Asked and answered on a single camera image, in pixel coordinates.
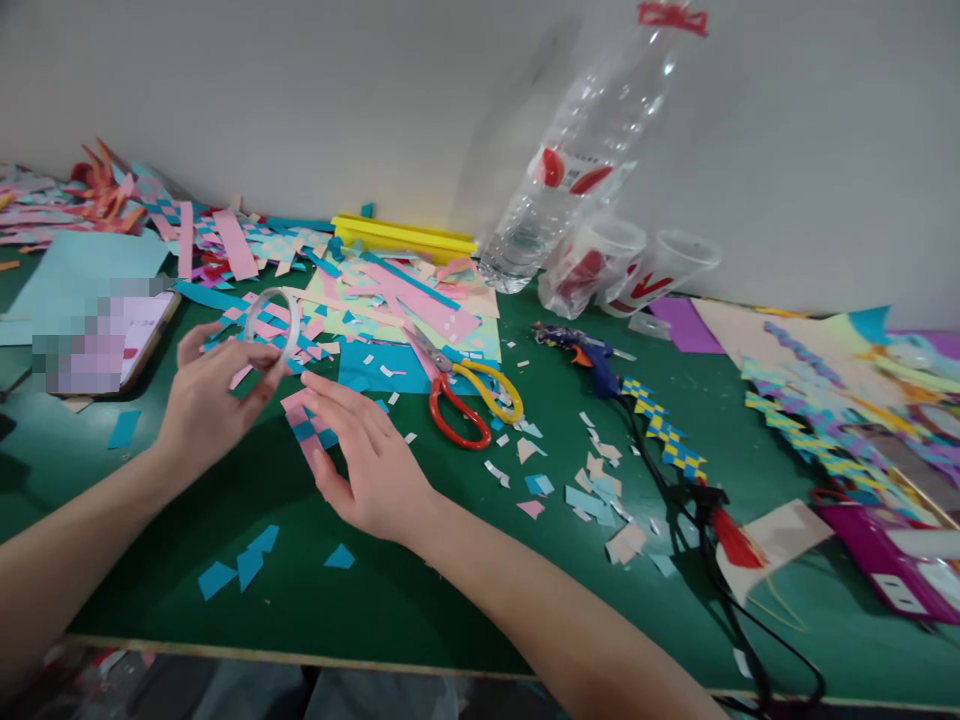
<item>white wall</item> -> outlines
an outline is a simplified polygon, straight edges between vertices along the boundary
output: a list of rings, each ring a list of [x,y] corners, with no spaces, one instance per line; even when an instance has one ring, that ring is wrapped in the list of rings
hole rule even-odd
[[[960,329],[960,5],[702,5],[620,214],[721,243],[696,290]],[[474,232],[634,6],[0,0],[0,157],[62,175],[99,134],[199,199]]]

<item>hand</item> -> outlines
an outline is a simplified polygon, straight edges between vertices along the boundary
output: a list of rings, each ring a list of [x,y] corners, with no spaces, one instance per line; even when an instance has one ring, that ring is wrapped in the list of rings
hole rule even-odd
[[[317,488],[337,514],[359,530],[408,545],[441,498],[417,464],[387,414],[370,398],[305,372],[310,394],[304,405],[326,420],[340,438],[350,482],[325,452],[312,463]]]
[[[236,445],[277,391],[288,368],[278,363],[271,345],[230,338],[207,354],[204,341],[221,329],[218,322],[198,325],[177,346],[177,372],[155,448],[177,458],[193,482]],[[230,381],[246,365],[265,371],[244,398],[230,394]]]

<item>yellow scissor handle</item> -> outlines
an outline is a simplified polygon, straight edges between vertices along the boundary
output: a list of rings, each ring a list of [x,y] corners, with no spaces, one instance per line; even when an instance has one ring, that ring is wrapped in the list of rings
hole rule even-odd
[[[518,422],[520,422],[520,419],[523,417],[523,400],[520,399],[520,393],[517,392],[517,389],[513,386],[513,383],[507,380],[503,373],[498,370],[494,370],[492,367],[487,367],[486,365],[475,363],[472,360],[467,360],[466,358],[464,358],[464,360],[460,363],[455,363],[453,366],[453,371],[458,375],[463,375],[467,380],[473,383],[473,386],[479,391],[480,397],[483,398],[483,401],[487,404],[487,407],[490,408],[490,411],[494,415],[510,425],[516,425]],[[491,395],[490,391],[487,390],[487,387],[483,384],[483,381],[474,375],[475,372],[489,375],[503,385],[507,391],[507,394],[510,396],[510,399],[513,400],[512,415],[508,415],[499,405],[497,405],[496,401],[493,399],[493,395]]]

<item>purple paper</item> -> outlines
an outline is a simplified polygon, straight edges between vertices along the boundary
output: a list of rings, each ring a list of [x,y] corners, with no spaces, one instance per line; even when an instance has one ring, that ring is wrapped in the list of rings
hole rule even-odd
[[[920,330],[893,330],[891,335],[919,335],[926,338],[937,352],[952,360],[960,360],[960,333],[920,331]]]
[[[670,339],[681,352],[726,354],[690,298],[660,298],[650,304],[650,311],[670,323]]]

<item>plastic bottle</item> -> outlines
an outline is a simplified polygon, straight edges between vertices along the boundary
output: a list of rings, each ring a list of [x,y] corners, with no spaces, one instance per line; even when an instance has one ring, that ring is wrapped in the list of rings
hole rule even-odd
[[[663,105],[680,33],[706,35],[707,13],[641,3],[639,26],[567,91],[537,156],[480,253],[499,292],[522,290],[570,232],[586,197],[624,162]]]

